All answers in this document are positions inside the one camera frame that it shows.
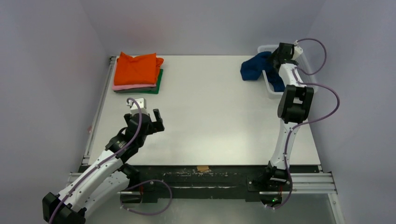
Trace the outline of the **navy blue t-shirt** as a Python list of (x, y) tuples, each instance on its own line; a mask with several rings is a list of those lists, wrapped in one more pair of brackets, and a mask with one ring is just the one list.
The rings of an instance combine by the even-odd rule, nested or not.
[(265, 71), (268, 82), (273, 86), (275, 92), (283, 92), (285, 85), (278, 72), (267, 60), (272, 52), (260, 52), (251, 59), (241, 64), (240, 74), (243, 81), (256, 81)]

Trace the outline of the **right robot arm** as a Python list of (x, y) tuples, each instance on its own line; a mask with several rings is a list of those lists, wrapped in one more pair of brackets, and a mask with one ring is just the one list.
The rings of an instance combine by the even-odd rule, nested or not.
[(291, 43), (280, 43), (269, 57), (270, 65), (285, 84), (277, 116), (280, 131), (275, 151), (262, 175), (249, 181), (254, 190), (273, 190), (291, 181), (290, 156), (296, 134), (308, 118), (314, 89), (305, 85), (298, 74), (296, 59), (302, 49)]

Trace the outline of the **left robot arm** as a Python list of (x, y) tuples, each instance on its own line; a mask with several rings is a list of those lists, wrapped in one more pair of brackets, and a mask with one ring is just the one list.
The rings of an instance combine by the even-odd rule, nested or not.
[(156, 183), (144, 180), (140, 171), (127, 161), (144, 145), (146, 137), (165, 130), (158, 109), (155, 121), (144, 108), (131, 108), (124, 115), (126, 127), (112, 137), (96, 161), (76, 180), (57, 194), (49, 192), (42, 199), (43, 219), (49, 224), (84, 224), (92, 211), (116, 192), (137, 189)]

